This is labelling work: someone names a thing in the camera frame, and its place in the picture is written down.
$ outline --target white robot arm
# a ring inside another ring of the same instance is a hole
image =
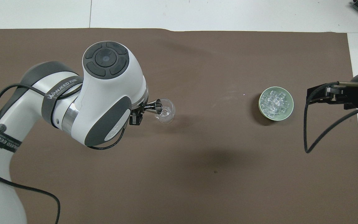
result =
[[[343,104],[344,109],[354,109],[348,115],[342,117],[330,127],[328,127],[310,146],[307,147],[306,141],[306,118],[307,118],[307,108],[310,104],[313,103],[328,103],[328,104]],[[356,75],[350,82],[331,82],[323,85],[315,86],[307,90],[307,99],[305,106],[304,114],[304,146],[305,152],[310,153],[314,146],[327,134],[331,129],[336,125],[348,119],[349,117],[358,113],[358,75]]]
[[[18,196],[9,186],[9,164],[40,118],[93,149],[114,146],[128,123],[140,125],[145,111],[173,119],[173,104],[165,106],[160,100],[147,103],[148,87],[140,65],[122,44],[93,44],[85,51],[82,65],[84,78],[60,62],[38,64],[26,72],[20,84],[13,85],[18,88],[0,111],[0,224],[27,222]],[[171,113],[163,115],[163,110]],[[120,132],[115,143],[98,147]]]

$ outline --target clear glass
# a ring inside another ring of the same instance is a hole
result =
[[[161,114],[156,114],[155,118],[163,124],[169,124],[172,122],[175,116],[175,105],[173,105],[173,103],[168,99],[162,98],[160,100],[162,105],[162,112]]]

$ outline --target brown mat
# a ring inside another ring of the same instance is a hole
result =
[[[149,98],[171,99],[177,115],[163,125],[146,114],[105,151],[40,120],[13,156],[11,176],[56,194],[60,223],[358,223],[356,117],[310,154],[302,139],[306,89],[352,78],[346,34],[0,30],[0,90],[44,61],[82,75],[83,52],[103,40],[135,54]],[[293,95],[290,118],[259,113],[257,98],[270,86]],[[309,141],[346,113],[312,105]],[[51,198],[17,192],[28,223],[54,222]]]

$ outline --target robot control buttons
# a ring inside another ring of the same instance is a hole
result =
[[[104,69],[98,68],[93,62],[88,62],[86,67],[91,71],[93,74],[98,76],[105,76],[106,71]]]
[[[102,44],[97,43],[92,45],[92,47],[90,47],[87,51],[86,51],[86,55],[85,58],[92,58],[95,51],[99,50],[100,48],[102,48]]]
[[[125,67],[125,64],[126,64],[125,58],[118,59],[117,64],[110,69],[110,74],[115,75],[115,74],[119,73]]]
[[[95,56],[95,61],[101,67],[110,67],[114,65],[115,61],[117,60],[117,56],[112,50],[103,49],[99,51]]]
[[[85,70],[93,77],[111,79],[125,72],[129,64],[129,52],[119,43],[103,41],[90,46],[82,61]]]
[[[119,55],[125,55],[126,54],[126,48],[122,46],[121,44],[118,44],[116,42],[107,42],[106,46],[112,49],[115,49]]]

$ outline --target green bowl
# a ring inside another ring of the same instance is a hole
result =
[[[260,108],[260,98],[262,97],[262,95],[264,95],[265,93],[270,93],[272,90],[277,91],[277,92],[281,92],[281,91],[284,92],[286,94],[284,99],[290,103],[290,108],[288,108],[284,114],[278,114],[278,115],[274,116],[274,118],[268,117],[267,114],[263,113],[262,108]],[[271,119],[274,121],[280,121],[280,120],[287,119],[292,114],[292,111],[294,110],[294,99],[292,98],[292,95],[286,89],[278,87],[278,86],[273,86],[273,87],[265,89],[263,91],[263,93],[260,95],[259,100],[258,100],[258,108],[259,108],[260,113],[263,114],[263,116],[265,116],[267,119]]]

